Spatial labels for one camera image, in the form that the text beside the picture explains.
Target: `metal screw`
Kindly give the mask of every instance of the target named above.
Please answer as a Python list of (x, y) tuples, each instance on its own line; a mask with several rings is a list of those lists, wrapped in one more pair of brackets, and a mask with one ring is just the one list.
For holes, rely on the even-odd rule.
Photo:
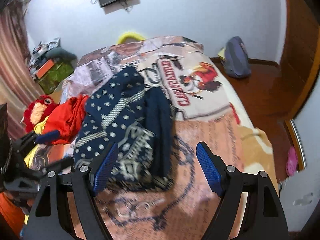
[(236, 171), (236, 168), (232, 165), (229, 165), (229, 166), (227, 166), (227, 171), (234, 172), (234, 171)]
[(86, 165), (80, 167), (80, 171), (81, 171), (81, 172), (86, 172), (88, 169), (89, 169), (89, 167), (86, 166)]
[(52, 178), (54, 175), (56, 175), (56, 173), (55, 173), (54, 171), (50, 171), (50, 172), (48, 173), (48, 177), (49, 177), (49, 178)]
[(260, 171), (259, 174), (263, 178), (266, 178), (268, 176), (268, 174), (265, 171)]

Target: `orange box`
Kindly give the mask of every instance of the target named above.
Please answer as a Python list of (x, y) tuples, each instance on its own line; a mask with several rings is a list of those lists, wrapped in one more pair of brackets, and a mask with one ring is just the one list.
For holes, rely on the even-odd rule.
[(41, 78), (50, 68), (52, 68), (54, 65), (54, 62), (49, 59), (46, 63), (44, 63), (44, 65), (39, 68), (38, 72), (36, 73), (36, 76), (38, 78)]

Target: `plush toy eye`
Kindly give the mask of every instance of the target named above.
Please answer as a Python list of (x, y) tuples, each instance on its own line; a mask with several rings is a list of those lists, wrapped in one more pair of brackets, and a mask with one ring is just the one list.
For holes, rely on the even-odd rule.
[(52, 104), (52, 100), (51, 100), (50, 98), (46, 98), (46, 99), (44, 100), (44, 103), (45, 103), (46, 105), (50, 105), (50, 104)]

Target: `pink slipper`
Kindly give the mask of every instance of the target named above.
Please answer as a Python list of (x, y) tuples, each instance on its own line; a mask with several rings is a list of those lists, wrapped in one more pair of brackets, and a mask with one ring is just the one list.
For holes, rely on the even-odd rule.
[(285, 168), (288, 176), (293, 176), (296, 173), (297, 165), (298, 165), (298, 157), (296, 154), (296, 150), (294, 149), (293, 146), (291, 146), (288, 152), (288, 161)]

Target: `dark blue garment with white pattern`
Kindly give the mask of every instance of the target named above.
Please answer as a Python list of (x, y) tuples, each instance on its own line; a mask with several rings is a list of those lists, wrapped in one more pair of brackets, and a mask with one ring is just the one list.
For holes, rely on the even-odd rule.
[(107, 187), (168, 189), (175, 109), (160, 87), (145, 91), (133, 66), (114, 75), (86, 102), (86, 117), (75, 145), (75, 168), (90, 163), (109, 142), (119, 157)]

